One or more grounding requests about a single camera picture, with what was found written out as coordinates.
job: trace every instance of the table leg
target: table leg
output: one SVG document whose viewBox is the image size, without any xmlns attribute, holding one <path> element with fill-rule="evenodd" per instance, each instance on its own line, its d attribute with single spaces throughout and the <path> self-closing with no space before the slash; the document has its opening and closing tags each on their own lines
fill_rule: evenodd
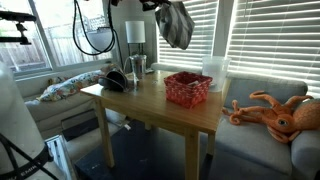
<svg viewBox="0 0 320 180">
<path fill-rule="evenodd" d="M 100 100 L 96 100 L 96 113 L 98 116 L 99 128 L 101 133 L 102 148 L 105 161 L 109 167 L 114 166 L 114 158 L 109 134 L 108 122 L 106 119 L 106 109 L 102 107 Z"/>
<path fill-rule="evenodd" d="M 185 130 L 186 180 L 199 179 L 199 139 L 199 131 L 189 128 Z"/>
<path fill-rule="evenodd" d="M 207 154 L 211 156 L 214 154 L 214 140 L 215 134 L 208 134 Z"/>
</svg>

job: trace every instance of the lamp shade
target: lamp shade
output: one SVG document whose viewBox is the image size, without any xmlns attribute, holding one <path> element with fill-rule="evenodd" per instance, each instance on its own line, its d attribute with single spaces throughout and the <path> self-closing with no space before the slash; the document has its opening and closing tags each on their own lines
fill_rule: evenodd
<svg viewBox="0 0 320 180">
<path fill-rule="evenodd" d="M 127 43 L 145 43 L 144 21 L 126 21 Z"/>
</svg>

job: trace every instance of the orange octopus plush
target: orange octopus plush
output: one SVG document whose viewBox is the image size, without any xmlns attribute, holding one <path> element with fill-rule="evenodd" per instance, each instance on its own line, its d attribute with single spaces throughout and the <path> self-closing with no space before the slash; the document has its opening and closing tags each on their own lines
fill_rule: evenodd
<svg viewBox="0 0 320 180">
<path fill-rule="evenodd" d="M 320 128 L 320 99 L 312 96 L 293 96 L 284 105 L 264 91 L 256 91 L 250 94 L 251 99 L 264 99 L 271 104 L 271 108 L 252 106 L 239 108 L 237 100 L 232 101 L 233 113 L 223 108 L 222 112 L 230 116 L 230 123 L 239 125 L 241 121 L 264 123 L 269 133 L 278 141 L 288 143 L 292 141 L 302 130 Z"/>
</svg>

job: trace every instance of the box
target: box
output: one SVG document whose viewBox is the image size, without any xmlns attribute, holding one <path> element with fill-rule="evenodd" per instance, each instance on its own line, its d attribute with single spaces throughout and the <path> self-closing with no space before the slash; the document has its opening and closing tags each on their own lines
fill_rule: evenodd
<svg viewBox="0 0 320 180">
<path fill-rule="evenodd" d="M 179 72 L 164 79 L 166 99 L 185 108 L 192 108 L 207 99 L 212 77 Z"/>
</svg>

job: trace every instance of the dark floor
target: dark floor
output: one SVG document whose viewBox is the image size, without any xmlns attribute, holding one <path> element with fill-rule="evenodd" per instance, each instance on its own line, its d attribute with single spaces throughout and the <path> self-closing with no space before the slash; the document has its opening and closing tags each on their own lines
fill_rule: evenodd
<svg viewBox="0 0 320 180">
<path fill-rule="evenodd" d="M 144 129 L 139 121 L 130 122 L 131 130 L 122 128 L 111 137 L 115 167 L 108 168 L 99 146 L 75 166 L 82 179 L 183 180 L 184 138 L 169 131 Z M 206 155 L 207 137 L 200 135 L 200 179 L 212 179 L 212 158 Z"/>
</svg>

